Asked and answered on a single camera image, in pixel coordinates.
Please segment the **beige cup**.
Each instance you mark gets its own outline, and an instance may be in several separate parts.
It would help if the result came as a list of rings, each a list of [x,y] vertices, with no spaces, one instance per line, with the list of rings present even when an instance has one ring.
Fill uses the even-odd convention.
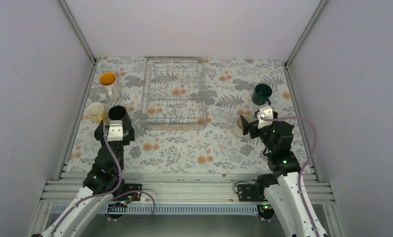
[[[248,122],[253,122],[254,121],[254,118],[252,117],[252,116],[248,116],[248,115],[242,115]],[[233,133],[237,136],[237,137],[240,137],[240,138],[243,138],[243,137],[247,137],[248,136],[248,134],[246,134],[246,135],[243,135],[243,125],[242,125],[242,120],[241,120],[241,117],[240,117],[240,115],[239,116],[237,116],[237,118],[236,118],[236,120],[235,120],[235,122],[234,122],[234,124],[232,125],[232,131],[233,131]]]

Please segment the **white floral mug orange inside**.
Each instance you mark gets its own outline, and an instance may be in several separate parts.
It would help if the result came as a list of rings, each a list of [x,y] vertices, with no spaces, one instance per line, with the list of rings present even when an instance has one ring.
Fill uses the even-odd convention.
[[[99,77],[99,83],[106,89],[106,92],[112,101],[117,101],[120,98],[120,88],[116,74],[102,74]]]

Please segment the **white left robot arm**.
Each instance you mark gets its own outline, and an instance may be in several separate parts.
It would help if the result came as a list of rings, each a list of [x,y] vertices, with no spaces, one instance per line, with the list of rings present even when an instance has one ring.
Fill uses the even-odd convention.
[[[135,139],[132,123],[112,120],[105,125],[100,122],[94,138],[101,147],[82,187],[40,237],[79,237],[104,205],[124,195],[123,156],[124,147]]]

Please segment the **black mug with white text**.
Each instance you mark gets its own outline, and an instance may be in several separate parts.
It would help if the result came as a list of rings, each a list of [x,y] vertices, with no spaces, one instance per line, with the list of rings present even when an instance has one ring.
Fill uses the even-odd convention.
[[[117,105],[109,109],[108,117],[110,120],[120,120],[124,129],[132,128],[131,118],[124,106]]]

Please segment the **dark teal mug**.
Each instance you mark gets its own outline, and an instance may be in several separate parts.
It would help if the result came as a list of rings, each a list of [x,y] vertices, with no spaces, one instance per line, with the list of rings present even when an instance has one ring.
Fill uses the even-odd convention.
[[[273,93],[272,88],[264,83],[258,84],[255,86],[252,96],[251,96],[251,101],[255,105],[264,105],[268,104],[269,106],[271,105],[270,97]]]

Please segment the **yellow mug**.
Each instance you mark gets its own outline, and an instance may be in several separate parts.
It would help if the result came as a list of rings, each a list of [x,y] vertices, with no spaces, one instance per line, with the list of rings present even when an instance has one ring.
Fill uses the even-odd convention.
[[[109,124],[110,120],[102,103],[93,102],[89,104],[85,109],[85,113],[89,119],[96,124],[100,124],[101,122]]]

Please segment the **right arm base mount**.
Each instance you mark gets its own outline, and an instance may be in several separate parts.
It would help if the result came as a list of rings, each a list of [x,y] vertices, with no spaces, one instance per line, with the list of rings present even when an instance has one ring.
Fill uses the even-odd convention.
[[[233,191],[237,194],[238,200],[242,202],[266,201],[265,197],[257,192],[256,186],[246,181],[237,181],[233,185]],[[257,218],[261,221],[272,222],[275,215],[270,204],[257,204]]]

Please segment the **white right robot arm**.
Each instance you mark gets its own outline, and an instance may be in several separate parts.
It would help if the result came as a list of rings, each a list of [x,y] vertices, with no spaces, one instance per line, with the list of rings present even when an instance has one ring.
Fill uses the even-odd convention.
[[[256,198],[270,203],[287,237],[327,236],[306,191],[302,177],[305,167],[291,151],[294,126],[276,119],[271,119],[270,125],[262,125],[263,118],[240,120],[243,134],[260,138],[265,145],[264,155],[271,170],[255,181]]]

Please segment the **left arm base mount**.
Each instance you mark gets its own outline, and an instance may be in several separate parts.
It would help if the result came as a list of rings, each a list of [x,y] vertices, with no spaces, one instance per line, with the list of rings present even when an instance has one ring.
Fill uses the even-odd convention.
[[[123,193],[127,193],[130,191],[136,191],[135,193],[129,193],[127,195],[123,195],[122,197],[118,197],[118,198],[113,198],[111,201],[112,203],[110,203],[108,205],[108,207],[106,208],[105,214],[104,216],[106,218],[113,218],[113,219],[118,219],[120,217],[122,217],[122,214],[108,214],[107,210],[112,208],[112,207],[124,207],[127,208],[128,204],[133,202],[133,201],[139,201],[141,198],[141,194],[139,193],[139,191],[142,190],[142,184],[125,184],[123,186],[122,189]]]

